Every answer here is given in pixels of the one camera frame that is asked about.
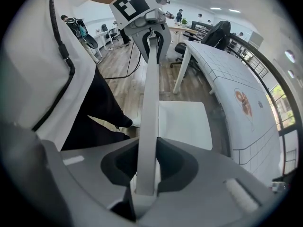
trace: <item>black pants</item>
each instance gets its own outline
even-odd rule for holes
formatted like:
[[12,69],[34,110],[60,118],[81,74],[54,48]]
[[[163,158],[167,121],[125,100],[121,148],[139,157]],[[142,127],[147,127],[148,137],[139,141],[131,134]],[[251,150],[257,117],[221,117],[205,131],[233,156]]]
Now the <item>black pants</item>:
[[124,31],[124,29],[121,29],[120,30],[120,35],[121,35],[121,37],[122,37],[122,39],[123,39],[123,43],[128,43],[128,42],[130,42],[131,40],[130,40],[130,38],[125,34],[125,31]]
[[111,144],[130,137],[113,132],[89,116],[105,120],[116,127],[130,127],[133,122],[123,114],[108,84],[96,67],[94,79],[84,98],[62,150],[81,149]]

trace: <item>sticker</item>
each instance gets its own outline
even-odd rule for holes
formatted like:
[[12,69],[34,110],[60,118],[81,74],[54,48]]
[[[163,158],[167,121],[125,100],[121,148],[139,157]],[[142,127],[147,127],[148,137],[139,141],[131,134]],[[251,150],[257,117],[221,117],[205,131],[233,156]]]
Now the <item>sticker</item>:
[[237,99],[238,105],[240,106],[242,113],[246,116],[247,120],[250,122],[251,131],[253,132],[255,130],[254,124],[253,124],[253,114],[252,109],[250,106],[250,102],[248,98],[246,97],[246,94],[242,92],[240,89],[236,88],[234,91],[234,95]]
[[113,5],[127,21],[150,9],[145,0],[117,0]]

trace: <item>black office chair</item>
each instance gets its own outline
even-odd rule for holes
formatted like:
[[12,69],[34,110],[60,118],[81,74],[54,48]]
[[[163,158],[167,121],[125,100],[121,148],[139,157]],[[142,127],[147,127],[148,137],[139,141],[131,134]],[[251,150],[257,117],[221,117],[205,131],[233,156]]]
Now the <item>black office chair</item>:
[[[189,41],[194,41],[194,40],[197,40],[197,41],[202,41],[201,38],[199,37],[194,37],[194,34],[193,33],[190,33],[190,32],[186,32],[186,33],[183,33],[183,36],[187,37]],[[185,50],[186,50],[186,44],[185,43],[178,43],[175,47],[175,51],[182,54],[182,57],[181,58],[176,58],[176,61],[177,62],[174,62],[174,63],[171,63],[170,64],[170,68],[173,68],[174,65],[181,65],[182,64],[182,61],[183,61],[183,57],[184,57],[184,53],[185,53]],[[189,65],[191,67],[194,67],[195,69],[197,69],[197,66],[192,66],[192,61],[193,58],[191,58],[190,62],[189,62]]]
[[[185,37],[188,37],[188,40],[194,41],[194,40],[199,40],[201,41],[202,44],[209,45],[211,47],[215,47],[219,50],[225,50],[229,43],[229,35],[231,33],[231,24],[229,21],[220,21],[218,24],[216,24],[208,34],[204,36],[203,39],[199,37],[193,37],[192,33],[184,33],[183,35]],[[184,53],[186,50],[186,44],[184,43],[178,43],[177,46],[175,47],[175,51],[182,54],[182,58],[184,57]],[[170,67],[173,68],[174,65],[180,65],[182,64],[182,61],[171,63]]]
[[[102,26],[101,26],[101,29],[102,29],[103,32],[108,31],[108,28],[107,28],[106,25],[102,25]],[[117,40],[117,41],[119,41],[118,38],[115,38],[116,35],[117,35],[117,33],[111,33],[111,34],[110,34],[110,37],[112,38],[112,40]]]

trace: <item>sneaker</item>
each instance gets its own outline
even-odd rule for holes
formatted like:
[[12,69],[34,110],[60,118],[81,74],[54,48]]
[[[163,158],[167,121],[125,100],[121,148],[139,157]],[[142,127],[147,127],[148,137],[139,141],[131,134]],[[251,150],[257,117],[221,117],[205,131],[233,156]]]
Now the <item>sneaker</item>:
[[133,124],[132,124],[131,127],[140,128],[140,126],[141,126],[141,119],[136,118],[136,119],[133,119],[132,121],[133,121]]

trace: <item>potted plant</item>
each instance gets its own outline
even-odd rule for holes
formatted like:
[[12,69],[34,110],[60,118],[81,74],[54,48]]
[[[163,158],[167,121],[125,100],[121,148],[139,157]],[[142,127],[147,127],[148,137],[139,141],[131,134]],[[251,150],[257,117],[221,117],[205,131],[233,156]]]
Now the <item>potted plant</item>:
[[187,20],[185,18],[183,18],[181,20],[181,24],[182,24],[182,27],[185,27],[185,25],[187,24]]

